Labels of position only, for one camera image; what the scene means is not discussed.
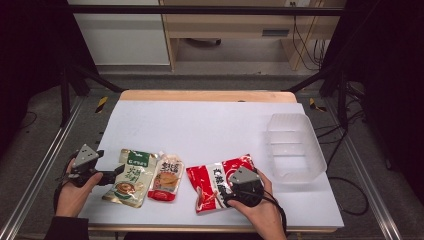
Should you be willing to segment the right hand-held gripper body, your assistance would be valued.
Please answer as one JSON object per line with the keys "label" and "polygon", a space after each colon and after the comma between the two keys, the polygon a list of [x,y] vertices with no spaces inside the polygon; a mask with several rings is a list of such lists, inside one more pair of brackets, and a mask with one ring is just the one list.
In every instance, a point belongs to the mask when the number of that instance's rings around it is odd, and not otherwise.
{"label": "right hand-held gripper body", "polygon": [[231,193],[228,199],[236,200],[248,207],[255,207],[264,196],[264,187],[260,176],[246,167],[238,168],[230,176]]}

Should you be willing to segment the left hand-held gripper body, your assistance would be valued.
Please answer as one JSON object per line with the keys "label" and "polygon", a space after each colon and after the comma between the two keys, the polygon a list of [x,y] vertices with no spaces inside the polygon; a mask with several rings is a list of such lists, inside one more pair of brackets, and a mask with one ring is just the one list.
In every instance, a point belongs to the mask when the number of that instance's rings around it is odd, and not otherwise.
{"label": "left hand-held gripper body", "polygon": [[96,164],[99,158],[104,155],[104,151],[95,151],[87,144],[84,144],[72,164],[68,179],[76,186],[82,187],[97,172]]}

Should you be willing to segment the green beige sauce pouch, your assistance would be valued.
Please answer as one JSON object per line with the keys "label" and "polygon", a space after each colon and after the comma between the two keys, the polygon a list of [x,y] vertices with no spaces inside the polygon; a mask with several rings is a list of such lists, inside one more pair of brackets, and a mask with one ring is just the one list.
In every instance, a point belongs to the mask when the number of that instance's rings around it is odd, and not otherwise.
{"label": "green beige sauce pouch", "polygon": [[147,194],[159,156],[136,150],[122,149],[119,162],[123,171],[117,175],[111,189],[102,199],[105,201],[140,208]]}

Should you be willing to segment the red white seasoning packet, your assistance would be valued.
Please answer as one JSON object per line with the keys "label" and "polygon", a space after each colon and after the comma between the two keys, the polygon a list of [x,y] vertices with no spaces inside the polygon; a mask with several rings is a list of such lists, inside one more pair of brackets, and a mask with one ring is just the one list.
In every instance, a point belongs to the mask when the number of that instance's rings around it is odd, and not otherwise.
{"label": "red white seasoning packet", "polygon": [[249,154],[186,169],[189,181],[197,193],[195,204],[197,214],[229,208],[224,195],[231,193],[229,178],[240,167],[249,170],[255,168]]}

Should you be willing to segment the white-capped spouted sauce pouch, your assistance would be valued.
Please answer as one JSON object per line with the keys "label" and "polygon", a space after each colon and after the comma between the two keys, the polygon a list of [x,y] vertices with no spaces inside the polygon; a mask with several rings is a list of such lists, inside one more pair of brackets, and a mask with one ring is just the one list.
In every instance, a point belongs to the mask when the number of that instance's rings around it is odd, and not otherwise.
{"label": "white-capped spouted sauce pouch", "polygon": [[184,163],[178,155],[160,152],[148,197],[156,201],[174,201],[184,170]]}

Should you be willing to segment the clear plastic container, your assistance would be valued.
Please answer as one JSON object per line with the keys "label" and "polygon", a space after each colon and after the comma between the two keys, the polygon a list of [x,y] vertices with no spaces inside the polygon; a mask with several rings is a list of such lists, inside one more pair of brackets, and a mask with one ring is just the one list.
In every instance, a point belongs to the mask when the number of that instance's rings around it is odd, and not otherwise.
{"label": "clear plastic container", "polygon": [[282,183],[309,183],[327,170],[313,126],[305,114],[273,114],[266,140],[273,175]]}

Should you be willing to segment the person's right hand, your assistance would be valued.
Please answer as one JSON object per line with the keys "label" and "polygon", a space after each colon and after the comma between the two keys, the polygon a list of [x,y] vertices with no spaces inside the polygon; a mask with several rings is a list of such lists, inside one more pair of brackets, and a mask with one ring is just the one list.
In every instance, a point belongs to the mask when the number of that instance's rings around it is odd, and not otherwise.
{"label": "person's right hand", "polygon": [[282,216],[278,207],[263,199],[257,206],[248,207],[236,200],[230,200],[228,204],[243,214],[253,225],[256,232],[282,231],[284,228]]}

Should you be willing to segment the person's left hand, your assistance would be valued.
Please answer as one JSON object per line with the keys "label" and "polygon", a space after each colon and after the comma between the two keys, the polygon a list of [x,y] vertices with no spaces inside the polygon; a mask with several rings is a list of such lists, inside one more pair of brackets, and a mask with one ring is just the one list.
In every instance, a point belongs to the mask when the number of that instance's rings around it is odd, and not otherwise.
{"label": "person's left hand", "polygon": [[97,172],[82,187],[76,187],[72,182],[64,180],[61,184],[55,215],[58,217],[77,217],[88,196],[102,177],[103,174]]}

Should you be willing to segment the yellow black tape strip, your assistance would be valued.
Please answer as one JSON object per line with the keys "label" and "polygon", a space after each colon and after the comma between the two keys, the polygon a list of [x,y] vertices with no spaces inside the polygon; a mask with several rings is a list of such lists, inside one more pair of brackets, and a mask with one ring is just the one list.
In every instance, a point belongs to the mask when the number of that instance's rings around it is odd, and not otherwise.
{"label": "yellow black tape strip", "polygon": [[310,109],[317,110],[317,111],[320,111],[320,112],[327,112],[326,107],[316,105],[314,98],[309,98],[309,106],[310,106]]}
{"label": "yellow black tape strip", "polygon": [[95,113],[101,113],[102,112],[107,100],[108,100],[107,96],[101,97],[101,99],[99,100],[98,105],[96,107]]}

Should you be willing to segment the black metal stand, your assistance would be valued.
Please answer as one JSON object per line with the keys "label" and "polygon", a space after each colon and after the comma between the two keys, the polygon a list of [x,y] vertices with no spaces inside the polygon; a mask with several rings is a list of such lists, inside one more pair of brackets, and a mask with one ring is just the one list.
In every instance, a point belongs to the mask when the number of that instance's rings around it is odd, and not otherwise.
{"label": "black metal stand", "polygon": [[64,127],[71,118],[69,86],[72,86],[78,96],[87,96],[90,92],[90,87],[87,85],[86,79],[91,79],[115,93],[122,93],[124,91],[124,88],[107,81],[98,73],[94,73],[82,66],[70,65],[64,67],[60,72],[61,127]]}
{"label": "black metal stand", "polygon": [[344,130],[348,130],[347,110],[346,110],[346,95],[347,95],[347,75],[340,67],[329,66],[322,68],[314,75],[306,80],[285,89],[285,92],[296,93],[301,89],[315,83],[318,80],[323,80],[324,83],[320,87],[319,93],[322,97],[329,97],[338,91],[337,94],[337,119]]}

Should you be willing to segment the black curtain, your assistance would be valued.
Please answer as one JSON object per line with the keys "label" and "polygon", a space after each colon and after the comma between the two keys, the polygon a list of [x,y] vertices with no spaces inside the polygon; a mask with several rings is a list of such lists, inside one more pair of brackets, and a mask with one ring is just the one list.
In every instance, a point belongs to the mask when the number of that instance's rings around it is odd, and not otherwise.
{"label": "black curtain", "polygon": [[365,88],[363,108],[387,158],[424,204],[424,0],[346,0],[327,52]]}
{"label": "black curtain", "polygon": [[68,0],[0,0],[0,155],[20,128],[29,100],[60,84],[62,67],[45,26],[58,34],[68,59],[97,71],[74,15],[47,8],[67,4]]}

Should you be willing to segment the white cabinet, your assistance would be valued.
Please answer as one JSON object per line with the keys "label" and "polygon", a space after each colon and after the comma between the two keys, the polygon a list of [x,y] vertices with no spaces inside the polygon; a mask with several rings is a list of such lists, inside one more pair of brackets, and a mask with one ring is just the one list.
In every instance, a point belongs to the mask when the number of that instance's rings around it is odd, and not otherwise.
{"label": "white cabinet", "polygon": [[75,14],[96,65],[168,65],[160,14]]}

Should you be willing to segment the light wooden desk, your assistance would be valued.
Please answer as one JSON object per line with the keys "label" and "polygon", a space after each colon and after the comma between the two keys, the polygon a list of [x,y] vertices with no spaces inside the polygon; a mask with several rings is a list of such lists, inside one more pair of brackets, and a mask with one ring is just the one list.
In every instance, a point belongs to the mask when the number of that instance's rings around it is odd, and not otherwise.
{"label": "light wooden desk", "polygon": [[[158,0],[162,6],[249,6],[343,8],[347,0]],[[177,39],[258,39],[281,41],[293,70],[307,57],[311,40],[332,38],[337,16],[165,14],[167,37]]]}

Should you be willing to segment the aluminium floor rail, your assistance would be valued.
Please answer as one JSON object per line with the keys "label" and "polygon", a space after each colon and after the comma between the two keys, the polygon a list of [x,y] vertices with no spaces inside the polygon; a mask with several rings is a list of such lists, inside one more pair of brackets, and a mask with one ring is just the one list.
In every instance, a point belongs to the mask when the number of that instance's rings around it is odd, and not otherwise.
{"label": "aluminium floor rail", "polygon": [[23,221],[25,220],[31,206],[33,205],[36,196],[38,195],[42,184],[44,183],[49,171],[55,162],[62,146],[71,131],[71,128],[81,110],[81,106],[85,101],[85,97],[76,97],[71,108],[70,117],[61,126],[50,144],[48,151],[44,155],[37,171],[34,173],[25,192],[15,207],[8,221],[0,230],[0,240],[14,240]]}
{"label": "aluminium floor rail", "polygon": [[333,126],[321,134],[321,140],[330,184],[345,224],[340,235],[350,240],[403,240],[366,166],[377,157],[360,152],[369,149],[370,144],[362,132],[365,114],[359,102],[349,100],[346,103],[348,130],[344,130],[337,119],[336,102],[328,99],[326,105]]}

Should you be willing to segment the black horizontal frame bar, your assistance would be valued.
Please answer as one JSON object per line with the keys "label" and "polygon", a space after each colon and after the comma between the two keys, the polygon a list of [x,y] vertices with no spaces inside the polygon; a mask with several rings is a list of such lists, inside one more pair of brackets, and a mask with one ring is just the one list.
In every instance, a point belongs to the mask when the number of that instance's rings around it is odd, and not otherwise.
{"label": "black horizontal frame bar", "polygon": [[89,14],[203,14],[203,15],[293,15],[341,16],[343,8],[244,7],[244,6],[128,6],[69,5],[65,10]]}

